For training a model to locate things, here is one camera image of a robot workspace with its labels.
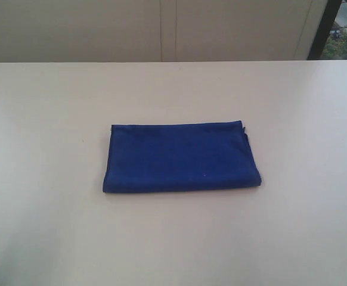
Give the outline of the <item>blue microfiber towel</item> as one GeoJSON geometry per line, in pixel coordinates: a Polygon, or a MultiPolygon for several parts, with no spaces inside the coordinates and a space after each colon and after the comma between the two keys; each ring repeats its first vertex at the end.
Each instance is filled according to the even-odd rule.
{"type": "Polygon", "coordinates": [[[254,188],[261,182],[239,120],[111,126],[104,193],[254,188]]]}

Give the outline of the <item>black window frame post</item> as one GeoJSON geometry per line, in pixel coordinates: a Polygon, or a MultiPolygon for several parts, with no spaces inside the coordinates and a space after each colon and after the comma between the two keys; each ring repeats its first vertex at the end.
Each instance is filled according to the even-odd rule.
{"type": "Polygon", "coordinates": [[[316,35],[312,42],[307,60],[319,60],[327,38],[330,36],[330,30],[333,26],[335,18],[342,0],[328,0],[322,18],[320,20],[316,35]]]}

